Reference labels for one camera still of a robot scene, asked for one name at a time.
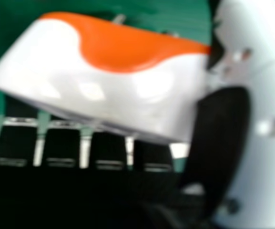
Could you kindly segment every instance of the glossy white surface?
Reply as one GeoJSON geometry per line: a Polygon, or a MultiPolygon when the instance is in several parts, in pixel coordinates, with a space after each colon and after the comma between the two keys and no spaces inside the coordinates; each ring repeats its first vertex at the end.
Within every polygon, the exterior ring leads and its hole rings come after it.
{"type": "Polygon", "coordinates": [[[275,135],[264,124],[275,120],[275,0],[223,0],[217,18],[222,23],[216,34],[226,49],[215,68],[220,87],[245,86],[252,114],[243,158],[225,196],[236,199],[240,209],[235,214],[218,210],[213,219],[223,228],[272,229],[275,135]],[[234,54],[247,48],[250,58],[234,62],[234,54]],[[231,68],[227,76],[225,67],[231,68]]]}
{"type": "Polygon", "coordinates": [[[0,60],[0,90],[108,131],[164,143],[190,140],[195,102],[205,93],[206,55],[116,74],[89,65],[79,44],[76,30],[62,21],[34,22],[0,60]]]}

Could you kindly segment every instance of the green background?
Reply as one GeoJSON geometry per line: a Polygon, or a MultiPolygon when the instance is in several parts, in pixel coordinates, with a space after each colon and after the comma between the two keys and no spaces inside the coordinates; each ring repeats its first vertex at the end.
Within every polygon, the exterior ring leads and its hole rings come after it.
{"type": "MultiPolygon", "coordinates": [[[[35,19],[46,12],[69,11],[111,20],[116,14],[128,17],[125,24],[162,32],[176,31],[181,37],[210,42],[206,0],[0,0],[0,57],[35,19]]],[[[3,95],[0,93],[0,125],[3,95]]],[[[48,115],[40,114],[43,126],[48,115]]],[[[176,162],[178,167],[183,161],[176,162]]]]}

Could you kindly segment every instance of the orange panel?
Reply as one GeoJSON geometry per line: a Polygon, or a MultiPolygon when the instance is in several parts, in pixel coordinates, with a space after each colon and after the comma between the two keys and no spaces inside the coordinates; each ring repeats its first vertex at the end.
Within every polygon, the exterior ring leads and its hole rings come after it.
{"type": "Polygon", "coordinates": [[[80,48],[85,60],[110,72],[131,73],[151,68],[176,55],[209,53],[209,46],[198,42],[84,15],[55,12],[45,14],[41,19],[57,19],[73,26],[80,34],[80,48]]]}

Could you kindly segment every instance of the orange curved stripe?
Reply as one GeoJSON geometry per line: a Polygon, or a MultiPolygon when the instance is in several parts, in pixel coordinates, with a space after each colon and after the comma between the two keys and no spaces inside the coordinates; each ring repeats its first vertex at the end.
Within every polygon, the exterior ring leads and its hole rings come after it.
{"type": "Polygon", "coordinates": [[[85,60],[110,72],[131,73],[176,55],[209,53],[209,46],[198,42],[75,13],[48,13],[41,19],[57,19],[73,26],[80,34],[80,48],[85,60]]]}

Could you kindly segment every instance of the orange and white casing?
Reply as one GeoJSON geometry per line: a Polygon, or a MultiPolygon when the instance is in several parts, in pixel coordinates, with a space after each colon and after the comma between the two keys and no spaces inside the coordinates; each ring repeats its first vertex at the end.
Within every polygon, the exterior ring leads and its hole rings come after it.
{"type": "Polygon", "coordinates": [[[106,131],[187,142],[208,53],[198,42],[49,13],[0,59],[0,90],[106,131]]]}

